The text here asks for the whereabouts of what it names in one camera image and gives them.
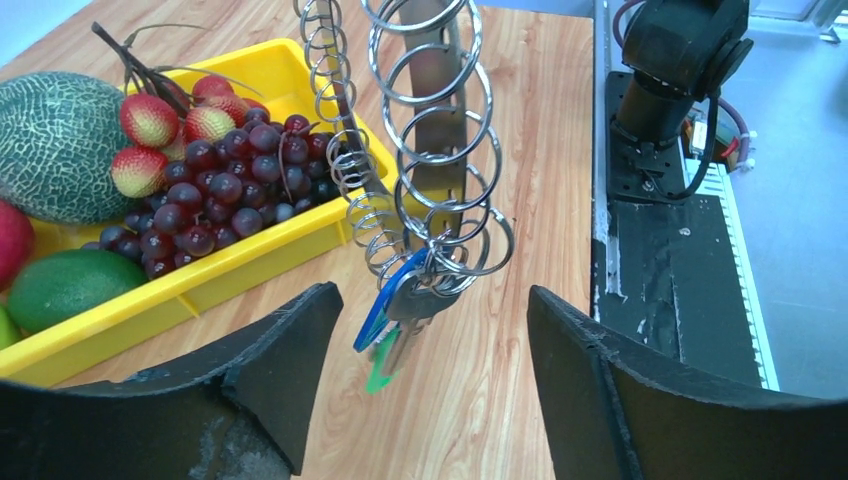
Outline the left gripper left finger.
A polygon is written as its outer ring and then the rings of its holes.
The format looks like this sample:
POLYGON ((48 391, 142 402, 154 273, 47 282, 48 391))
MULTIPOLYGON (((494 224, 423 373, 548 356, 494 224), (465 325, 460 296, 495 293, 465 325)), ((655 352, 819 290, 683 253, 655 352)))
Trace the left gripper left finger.
POLYGON ((343 301, 311 286, 202 348, 101 381, 1 384, 5 479, 288 479, 343 301))

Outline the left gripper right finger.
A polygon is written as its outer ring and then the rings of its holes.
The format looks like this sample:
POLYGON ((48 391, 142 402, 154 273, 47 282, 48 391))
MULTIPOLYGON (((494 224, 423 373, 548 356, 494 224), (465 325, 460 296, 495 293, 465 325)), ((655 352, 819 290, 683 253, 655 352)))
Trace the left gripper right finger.
POLYGON ((847 404, 683 364, 529 292, 533 370, 559 479, 843 479, 847 404))

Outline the green capped key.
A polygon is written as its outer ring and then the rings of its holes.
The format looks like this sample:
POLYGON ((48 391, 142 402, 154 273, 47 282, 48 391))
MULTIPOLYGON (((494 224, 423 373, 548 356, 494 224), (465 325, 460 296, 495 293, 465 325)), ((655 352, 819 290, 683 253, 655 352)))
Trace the green capped key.
POLYGON ((365 384, 368 394, 378 393, 392 381, 394 374, 389 365, 390 356, 399 333, 400 328, 394 327, 371 348, 372 367, 365 384))

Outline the blue capped key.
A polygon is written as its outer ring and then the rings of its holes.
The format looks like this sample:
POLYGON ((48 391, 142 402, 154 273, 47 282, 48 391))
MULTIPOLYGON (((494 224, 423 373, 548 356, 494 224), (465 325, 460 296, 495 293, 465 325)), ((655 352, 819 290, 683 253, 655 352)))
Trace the blue capped key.
POLYGON ((387 310, 400 283, 406 274, 424 263, 428 251, 427 247, 418 250, 383 284, 353 342, 357 353, 366 350, 383 334, 389 324, 387 310))

